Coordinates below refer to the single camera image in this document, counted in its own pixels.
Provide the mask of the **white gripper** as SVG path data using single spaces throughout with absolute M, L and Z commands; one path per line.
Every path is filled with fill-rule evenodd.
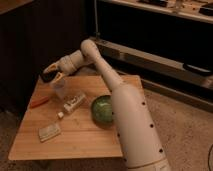
M 56 63 L 49 65 L 47 68 L 44 69 L 43 73 L 47 74 L 57 71 L 58 67 L 63 73 L 58 72 L 56 74 L 54 78 L 55 82 L 63 79 L 65 77 L 65 74 L 72 74 L 77 70 L 75 66 L 75 57 L 73 55 L 66 55 L 59 60 L 58 65 Z

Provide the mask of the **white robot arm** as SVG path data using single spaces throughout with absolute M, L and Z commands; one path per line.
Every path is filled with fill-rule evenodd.
M 50 64 L 44 73 L 57 71 L 54 78 L 57 82 L 87 62 L 96 66 L 111 92 L 113 120 L 127 171 L 172 171 L 145 96 L 121 78 L 92 40 L 84 40 L 79 50 Z

